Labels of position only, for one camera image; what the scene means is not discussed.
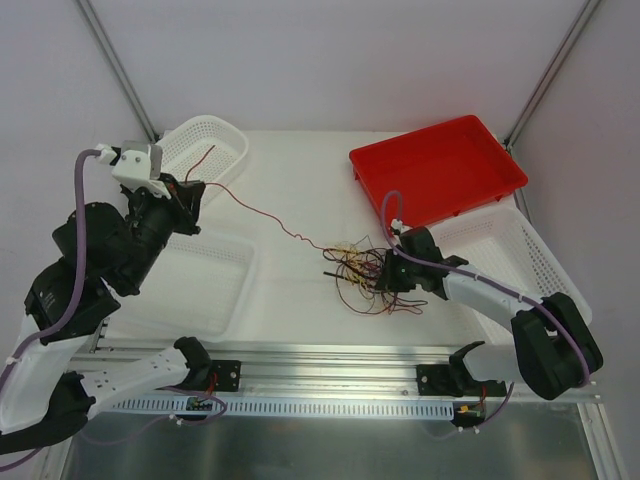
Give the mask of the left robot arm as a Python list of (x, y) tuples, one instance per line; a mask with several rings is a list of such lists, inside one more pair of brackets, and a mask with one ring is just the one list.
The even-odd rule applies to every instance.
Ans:
[(12, 371), (1, 379), (1, 451), (36, 450), (74, 436), (101, 410), (156, 388), (206, 390), (212, 360), (194, 337), (121, 373), (71, 372), (70, 359), (141, 285), (172, 234), (197, 235), (202, 181), (160, 176), (169, 194), (123, 187), (128, 212), (81, 204), (52, 237), (62, 256), (34, 280), (25, 298)]

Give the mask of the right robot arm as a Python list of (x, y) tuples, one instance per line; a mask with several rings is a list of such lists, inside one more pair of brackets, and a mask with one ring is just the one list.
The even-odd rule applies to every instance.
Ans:
[(385, 227), (389, 244), (376, 287), (391, 293), (418, 288), (468, 307), (507, 329), (517, 372), (539, 397), (554, 400), (590, 383), (604, 358), (574, 300), (556, 292), (530, 297), (456, 255), (442, 256), (425, 227)]

